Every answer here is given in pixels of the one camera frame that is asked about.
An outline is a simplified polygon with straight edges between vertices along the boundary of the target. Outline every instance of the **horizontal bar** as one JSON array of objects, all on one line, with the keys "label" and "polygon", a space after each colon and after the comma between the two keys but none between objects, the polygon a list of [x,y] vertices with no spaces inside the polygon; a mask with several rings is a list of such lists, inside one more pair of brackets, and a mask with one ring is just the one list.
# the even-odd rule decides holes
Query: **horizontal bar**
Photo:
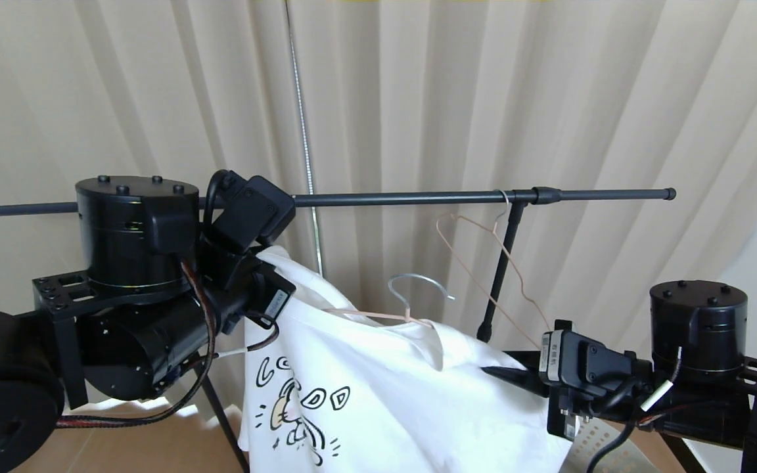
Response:
[{"label": "horizontal bar", "polygon": [[[634,189],[633,191],[560,191],[551,188],[533,188],[525,191],[462,191],[462,192],[376,192],[376,194],[312,194],[294,195],[297,207],[346,206],[418,206],[419,204],[495,204],[504,202],[526,204],[552,204],[560,200],[673,200],[673,189]],[[204,198],[200,198],[201,208]],[[216,202],[217,208],[223,204]],[[0,206],[0,216],[72,214],[78,212],[76,202],[48,204],[13,204]]]}]

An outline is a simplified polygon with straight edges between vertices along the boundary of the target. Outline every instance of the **brown floor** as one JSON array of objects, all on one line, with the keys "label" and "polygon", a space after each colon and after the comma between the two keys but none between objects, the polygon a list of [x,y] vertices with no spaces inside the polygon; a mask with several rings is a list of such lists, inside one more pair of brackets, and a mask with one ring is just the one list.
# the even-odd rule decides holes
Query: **brown floor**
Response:
[{"label": "brown floor", "polygon": [[[99,415],[141,417],[165,409],[144,410],[136,403],[124,403]],[[90,407],[78,413],[96,413]],[[227,410],[235,432],[241,413]],[[663,473],[685,473],[658,434],[636,431],[631,440]],[[216,420],[205,422],[201,416],[175,415],[168,420],[144,427],[117,429],[58,430],[17,473],[159,473],[240,471],[232,449]]]}]

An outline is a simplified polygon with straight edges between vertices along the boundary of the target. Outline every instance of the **empty hanger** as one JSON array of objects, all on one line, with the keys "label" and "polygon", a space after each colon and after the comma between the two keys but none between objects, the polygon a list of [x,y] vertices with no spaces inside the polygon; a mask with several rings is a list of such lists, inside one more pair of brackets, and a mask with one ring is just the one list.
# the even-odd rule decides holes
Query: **empty hanger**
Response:
[{"label": "empty hanger", "polygon": [[449,213],[449,214],[440,215],[439,218],[436,219],[436,222],[435,222],[436,232],[440,234],[440,238],[444,241],[444,243],[446,244],[446,246],[448,246],[449,251],[451,251],[451,255],[460,263],[460,266],[462,266],[463,270],[466,271],[466,274],[469,275],[472,278],[472,281],[475,282],[475,285],[477,285],[477,287],[481,291],[483,291],[484,294],[487,295],[487,297],[490,299],[490,301],[493,304],[495,304],[495,308],[498,309],[502,314],[504,314],[504,317],[507,317],[507,320],[510,321],[510,323],[513,324],[514,327],[516,327],[516,330],[519,330],[519,333],[521,335],[525,336],[525,338],[527,338],[532,344],[534,344],[535,347],[538,348],[539,345],[537,344],[537,342],[535,341],[535,339],[532,338],[531,336],[529,336],[528,333],[525,332],[525,330],[522,330],[522,327],[519,327],[519,324],[516,323],[515,320],[513,320],[513,317],[510,317],[510,315],[507,314],[507,311],[505,311],[504,308],[502,308],[498,304],[498,302],[495,299],[493,299],[492,296],[490,296],[489,291],[487,291],[486,288],[484,288],[484,285],[481,284],[481,282],[478,281],[477,278],[475,278],[475,276],[472,274],[472,270],[469,269],[468,266],[466,266],[466,263],[465,263],[465,261],[463,261],[463,258],[460,258],[460,255],[457,254],[457,251],[455,251],[454,246],[452,246],[451,243],[448,242],[448,239],[442,233],[442,229],[440,228],[440,221],[443,218],[445,218],[445,217],[448,216],[451,219],[453,219],[454,221],[460,221],[461,219],[463,221],[468,221],[472,225],[475,225],[475,227],[481,228],[482,230],[486,230],[487,233],[489,233],[490,235],[492,235],[493,239],[495,239],[496,242],[498,242],[498,245],[501,247],[501,252],[503,252],[503,254],[507,255],[507,260],[510,261],[511,266],[513,266],[513,269],[516,271],[516,274],[519,276],[520,291],[522,291],[522,297],[525,300],[528,300],[528,302],[530,302],[532,305],[534,305],[534,307],[539,312],[539,315],[540,315],[541,319],[544,321],[545,327],[547,327],[548,330],[551,330],[551,325],[549,324],[549,321],[547,321],[547,318],[545,317],[545,314],[543,314],[543,312],[541,311],[541,308],[539,307],[539,305],[537,304],[537,302],[535,300],[531,299],[530,297],[528,297],[527,294],[525,294],[525,279],[522,276],[522,272],[519,271],[519,267],[516,264],[516,261],[513,260],[513,255],[511,255],[510,252],[507,251],[507,248],[505,248],[505,246],[504,246],[504,242],[501,241],[501,239],[498,237],[498,233],[496,233],[496,231],[498,230],[498,221],[499,221],[499,219],[501,219],[502,216],[504,216],[507,213],[507,210],[510,208],[510,198],[507,197],[507,192],[501,191],[501,189],[497,189],[497,191],[501,192],[501,194],[504,195],[504,206],[505,206],[505,209],[498,216],[496,216],[495,221],[493,222],[492,228],[485,227],[484,225],[481,225],[477,221],[473,221],[472,219],[469,219],[469,218],[467,218],[464,215],[454,215],[454,214]]},{"label": "empty hanger", "polygon": [[411,317],[411,303],[409,303],[408,299],[405,299],[405,297],[403,297],[402,294],[400,294],[393,287],[393,282],[396,281],[396,279],[400,279],[400,278],[417,278],[417,279],[422,279],[423,281],[426,281],[426,282],[430,282],[436,288],[438,288],[438,290],[440,290],[440,292],[446,297],[446,299],[454,300],[454,296],[448,293],[448,291],[442,284],[440,284],[438,281],[434,281],[434,279],[429,278],[429,276],[418,275],[417,273],[402,273],[401,275],[393,275],[390,277],[390,279],[387,280],[387,289],[394,296],[396,296],[397,299],[401,300],[402,303],[405,304],[405,315],[355,311],[354,309],[326,309],[325,311],[332,314],[354,314],[354,315],[364,315],[364,317],[412,321],[412,323],[418,323],[426,327],[433,327],[432,324],[429,323],[429,321],[421,321],[421,320],[418,320],[417,318]]}]

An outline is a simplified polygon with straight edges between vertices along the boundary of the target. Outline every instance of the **perforated panel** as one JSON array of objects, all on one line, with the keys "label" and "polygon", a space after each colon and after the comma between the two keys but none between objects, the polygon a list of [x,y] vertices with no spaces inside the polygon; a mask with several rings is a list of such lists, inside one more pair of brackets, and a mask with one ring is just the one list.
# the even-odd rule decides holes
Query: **perforated panel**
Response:
[{"label": "perforated panel", "polygon": [[[577,438],[559,470],[560,473],[584,473],[595,453],[605,444],[612,442],[615,437],[618,437],[618,434],[619,431],[615,428],[596,418],[581,425]],[[660,473],[630,440],[612,450],[595,469],[596,473],[633,473],[636,471],[638,473]]]}]

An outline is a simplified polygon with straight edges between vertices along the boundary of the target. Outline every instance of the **beige curtain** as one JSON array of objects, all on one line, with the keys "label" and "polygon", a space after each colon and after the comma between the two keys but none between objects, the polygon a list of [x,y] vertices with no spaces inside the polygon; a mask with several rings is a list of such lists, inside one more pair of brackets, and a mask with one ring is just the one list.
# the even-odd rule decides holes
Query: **beige curtain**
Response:
[{"label": "beige curtain", "polygon": [[[757,2],[287,7],[0,2],[0,204],[73,200],[98,173],[204,187],[216,168],[306,192],[291,32],[317,192],[676,187],[673,202],[525,212],[514,255],[526,293],[614,348],[647,355],[649,287],[716,278],[757,222]],[[457,300],[417,283],[414,314],[474,333],[486,296],[434,221],[501,211],[322,209],[327,278],[365,309],[398,312],[384,282],[423,273]],[[313,267],[308,215],[282,243]],[[445,228],[489,287],[493,240]],[[82,267],[79,245],[71,215],[0,218],[0,309],[29,309],[32,277]],[[541,335],[516,275],[502,302]],[[531,347],[499,314],[492,344]],[[227,403],[240,404],[242,372],[237,358],[214,371]]]}]

